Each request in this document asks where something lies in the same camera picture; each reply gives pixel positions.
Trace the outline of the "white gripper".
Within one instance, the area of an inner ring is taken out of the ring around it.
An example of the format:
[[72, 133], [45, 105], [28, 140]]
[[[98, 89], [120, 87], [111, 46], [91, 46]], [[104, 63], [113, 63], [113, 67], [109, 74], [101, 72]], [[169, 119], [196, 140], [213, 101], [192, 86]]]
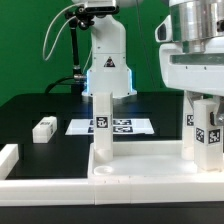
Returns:
[[203, 99], [202, 93], [216, 95], [212, 99], [215, 107], [210, 114], [211, 124], [224, 126], [224, 37], [207, 40], [205, 45], [204, 53], [184, 54], [180, 44], [162, 44], [162, 79], [168, 88], [186, 90], [191, 106]]

